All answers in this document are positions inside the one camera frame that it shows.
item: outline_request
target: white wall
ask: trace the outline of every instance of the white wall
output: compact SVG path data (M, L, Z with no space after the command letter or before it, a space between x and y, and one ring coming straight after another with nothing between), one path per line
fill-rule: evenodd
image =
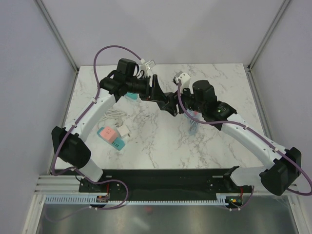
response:
M302 152L302 168L312 177L311 12L311 0L292 1L253 74L275 139ZM303 178L300 184L310 191ZM305 203L312 218L312 198Z
M156 63L249 64L283 0L43 0L78 65L111 44ZM112 50L99 64L117 64Z
M33 0L0 4L0 233L21 232L74 72Z

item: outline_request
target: white charger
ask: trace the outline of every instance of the white charger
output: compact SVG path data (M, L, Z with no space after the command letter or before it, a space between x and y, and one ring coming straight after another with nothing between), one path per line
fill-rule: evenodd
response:
M130 130L127 128L125 124L117 128L117 131L119 132L119 135L121 138L124 138L125 136L130 136Z

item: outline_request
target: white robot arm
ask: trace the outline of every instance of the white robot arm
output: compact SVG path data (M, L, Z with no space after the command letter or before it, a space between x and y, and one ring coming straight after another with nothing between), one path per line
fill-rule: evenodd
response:
M117 69L111 72L114 77L105 77L99 83L101 87L99 96L97 100L92 100L95 104L80 122L75 125L76 119L74 119L66 124L64 128L55 127L52 131L53 146L56 151L67 133L66 130L73 125L75 126L65 141L59 157L74 165L92 181L99 181L103 172L91 160L91 152L84 142L103 113L110 109L121 96L127 92L137 93L141 100L156 102L161 110L165 110L173 116L178 114L178 109L179 113L183 113L181 105L178 103L177 92L163 93L157 75L153 75L152 86L150 86L150 76L140 79L134 77L136 66L137 64L134 61L121 59ZM175 83L177 82L176 78L182 78L184 81L181 100L186 109L202 113L206 121L234 121L253 129L233 107L217 100L214 88L208 81L200 80L195 82L193 84L194 93L191 94L188 88L190 77L187 74L178 73L174 78ZM232 123L225 122L216 124L214 127L239 141L264 165L257 168L233 167L229 169L224 178L230 180L234 186L263 185L271 193L281 195L299 177L300 172L276 152L279 150L291 158L298 166L301 166L301 153L296 148L292 147L287 150L284 146L262 136L274 146L272 148L251 131L247 131L246 127Z

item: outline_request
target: red wire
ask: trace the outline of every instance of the red wire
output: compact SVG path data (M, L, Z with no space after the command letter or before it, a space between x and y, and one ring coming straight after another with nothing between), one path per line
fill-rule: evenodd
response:
M243 193L244 193L243 188L240 188L240 195L239 195L239 198L241 198L241 197L243 196Z

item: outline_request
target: white marble surface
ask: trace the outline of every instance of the white marble surface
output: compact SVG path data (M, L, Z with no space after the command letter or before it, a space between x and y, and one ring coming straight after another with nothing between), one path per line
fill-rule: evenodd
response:
M103 78L116 66L98 66L99 78ZM191 76L192 83L207 79L215 88L219 100L231 106L253 127L262 132L255 103L242 64L177 64L156 65L164 92L174 92L174 75L183 71ZM80 68L67 121L72 120L96 93L96 81L92 66ZM91 131L86 144L92 159L101 168L150 169L150 168L230 168L261 166L261 162L230 136L207 125L200 125L196 135L188 133L189 123L184 115L171 116L160 111L153 102L127 100L122 97L114 108L128 113L123 118L131 131L121 151L97 136L98 127ZM113 126L108 120L105 125ZM58 158L56 168L69 164Z

